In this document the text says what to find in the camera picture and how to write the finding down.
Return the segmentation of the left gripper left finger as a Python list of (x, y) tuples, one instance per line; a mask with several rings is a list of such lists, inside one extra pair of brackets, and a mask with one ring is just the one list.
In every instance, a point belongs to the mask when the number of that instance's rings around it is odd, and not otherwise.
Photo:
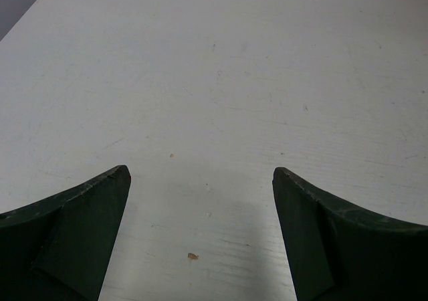
[(97, 300), (131, 176), (116, 166), (1, 214), (2, 300)]

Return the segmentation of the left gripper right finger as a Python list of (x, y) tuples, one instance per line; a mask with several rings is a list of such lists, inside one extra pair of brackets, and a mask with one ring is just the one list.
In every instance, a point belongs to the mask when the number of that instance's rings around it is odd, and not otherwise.
[(427, 227), (369, 211), (278, 167), (274, 200), (298, 300), (426, 300)]

